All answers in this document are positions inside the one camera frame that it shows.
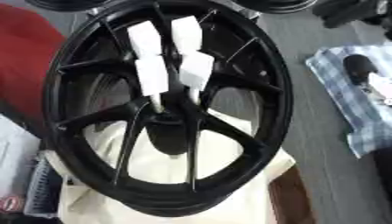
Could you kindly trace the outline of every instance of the wheel rim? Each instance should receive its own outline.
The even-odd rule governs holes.
[[[312,7],[318,0],[236,0],[236,2],[254,11],[261,11],[271,14],[287,14],[302,11]]]
[[[26,0],[27,3],[49,11],[86,11],[111,0]]]
[[[201,107],[190,102],[184,94],[184,87],[175,78],[179,59],[168,35],[168,19],[189,14],[198,18],[206,32],[214,31],[211,26],[216,30],[222,26],[240,40],[237,50],[229,55],[214,52],[214,49],[203,49],[215,56],[217,63],[201,97]],[[183,184],[147,183],[130,177],[124,170],[137,135],[157,116],[149,101],[140,96],[133,66],[134,53],[121,34],[125,27],[144,19],[151,19],[163,35],[164,56],[171,76],[171,91],[164,95],[164,105],[169,114],[180,116],[185,124],[190,165],[189,179]],[[88,51],[94,48],[100,36],[114,43],[116,56],[111,59],[86,59]],[[254,67],[252,69],[258,73],[239,72],[235,68],[240,65],[237,61],[241,61],[249,51],[255,54],[251,56],[254,62],[248,63],[262,64],[263,69],[270,74],[270,83],[261,81],[260,71]],[[75,83],[74,79],[79,79],[82,76],[80,74],[105,73],[114,74],[127,82],[129,92],[133,95],[131,101],[90,115],[69,115],[64,105],[67,89]],[[265,110],[255,137],[242,133],[206,112],[216,93],[228,87],[252,90],[262,97]],[[182,0],[126,2],[93,17],[58,52],[47,75],[44,97],[45,124],[50,140],[73,174],[100,193],[141,212],[159,216],[182,216],[206,210],[250,181],[279,149],[288,129],[292,109],[287,68],[262,30],[217,3]],[[117,169],[112,169],[93,152],[82,129],[89,124],[118,120],[133,125],[127,128],[124,145],[128,146],[122,148],[122,159],[119,160],[123,162],[119,163]],[[214,175],[196,179],[196,145],[200,130],[212,130],[233,138],[243,146],[246,154]]]

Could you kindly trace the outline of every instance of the red object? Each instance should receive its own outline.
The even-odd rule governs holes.
[[[0,97],[26,118],[42,121],[46,71],[64,39],[40,15],[0,3]]]

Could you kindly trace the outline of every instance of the blue checkered cloth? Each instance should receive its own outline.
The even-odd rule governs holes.
[[[351,124],[348,144],[357,158],[392,148],[392,108],[372,100],[349,79],[343,59],[352,54],[370,58],[379,75],[392,78],[392,45],[343,46],[321,49],[306,61],[340,112]]]

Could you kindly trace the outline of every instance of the white foam block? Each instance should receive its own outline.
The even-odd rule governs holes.
[[[201,49],[203,31],[194,16],[171,21],[171,35],[179,53],[187,54]]]
[[[190,87],[203,91],[211,76],[214,57],[203,52],[192,52],[184,56],[179,68],[180,81]]]
[[[139,59],[162,54],[161,36],[151,21],[129,27],[128,35]]]
[[[162,94],[169,90],[168,73],[162,56],[137,59],[135,63],[144,96]]]

